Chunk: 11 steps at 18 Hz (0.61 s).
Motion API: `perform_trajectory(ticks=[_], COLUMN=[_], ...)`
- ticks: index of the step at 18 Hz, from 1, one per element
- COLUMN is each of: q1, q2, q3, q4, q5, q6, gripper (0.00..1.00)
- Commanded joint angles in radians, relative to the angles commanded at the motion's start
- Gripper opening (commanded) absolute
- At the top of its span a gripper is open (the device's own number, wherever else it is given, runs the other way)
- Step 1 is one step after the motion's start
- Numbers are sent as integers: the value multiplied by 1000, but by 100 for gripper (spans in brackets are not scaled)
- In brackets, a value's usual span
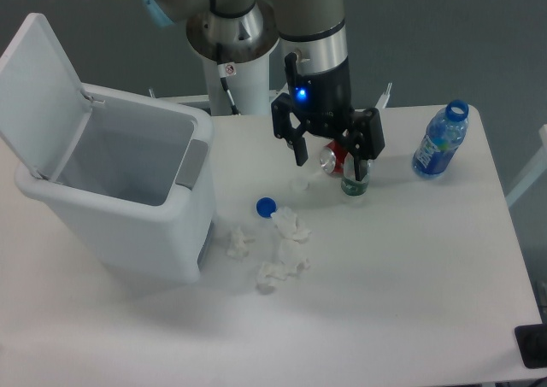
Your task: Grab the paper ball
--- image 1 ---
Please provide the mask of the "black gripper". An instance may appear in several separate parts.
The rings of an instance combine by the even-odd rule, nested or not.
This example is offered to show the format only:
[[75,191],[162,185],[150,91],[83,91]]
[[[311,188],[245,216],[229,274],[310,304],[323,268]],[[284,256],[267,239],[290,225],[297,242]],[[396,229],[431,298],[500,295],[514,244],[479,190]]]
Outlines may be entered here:
[[[356,180],[368,172],[363,161],[375,160],[385,147],[385,138],[377,108],[351,108],[350,65],[345,58],[337,67],[323,73],[297,71],[297,55],[285,56],[285,76],[289,95],[280,93],[271,103],[273,134],[284,139],[293,150],[298,166],[308,160],[306,131],[334,138],[353,157]],[[304,125],[291,123],[292,107]]]

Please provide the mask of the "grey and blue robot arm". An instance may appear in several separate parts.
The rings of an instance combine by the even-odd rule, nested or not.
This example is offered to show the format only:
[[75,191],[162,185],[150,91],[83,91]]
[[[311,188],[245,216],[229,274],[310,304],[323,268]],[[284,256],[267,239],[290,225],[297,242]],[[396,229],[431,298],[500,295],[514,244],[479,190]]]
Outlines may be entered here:
[[344,0],[144,0],[161,26],[186,23],[191,47],[217,67],[255,62],[276,45],[287,89],[272,103],[273,133],[308,158],[304,137],[335,140],[357,181],[385,146],[379,111],[351,104]]

